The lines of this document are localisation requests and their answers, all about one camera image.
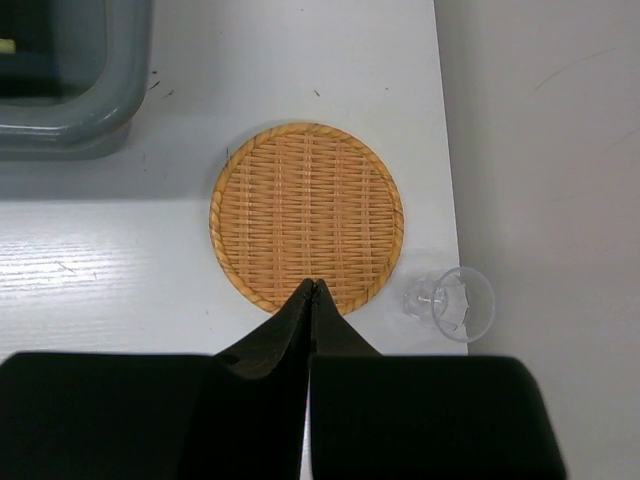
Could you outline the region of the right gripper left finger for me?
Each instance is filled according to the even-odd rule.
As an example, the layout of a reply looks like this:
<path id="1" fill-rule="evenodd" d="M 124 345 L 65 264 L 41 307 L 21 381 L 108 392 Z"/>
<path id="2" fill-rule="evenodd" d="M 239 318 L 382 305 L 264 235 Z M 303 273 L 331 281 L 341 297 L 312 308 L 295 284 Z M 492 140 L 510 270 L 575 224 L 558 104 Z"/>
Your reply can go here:
<path id="1" fill-rule="evenodd" d="M 295 479 L 312 281 L 213 356 L 19 352 L 1 366 L 5 479 Z"/>

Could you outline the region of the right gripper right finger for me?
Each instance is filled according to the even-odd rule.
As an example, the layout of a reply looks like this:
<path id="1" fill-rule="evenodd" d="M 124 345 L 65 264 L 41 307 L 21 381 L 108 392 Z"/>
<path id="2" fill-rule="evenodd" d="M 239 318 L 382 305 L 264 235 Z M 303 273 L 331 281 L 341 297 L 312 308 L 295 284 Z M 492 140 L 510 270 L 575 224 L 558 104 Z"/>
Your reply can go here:
<path id="1" fill-rule="evenodd" d="M 517 359 L 384 356 L 317 281 L 311 306 L 317 479 L 563 479 L 538 384 Z"/>

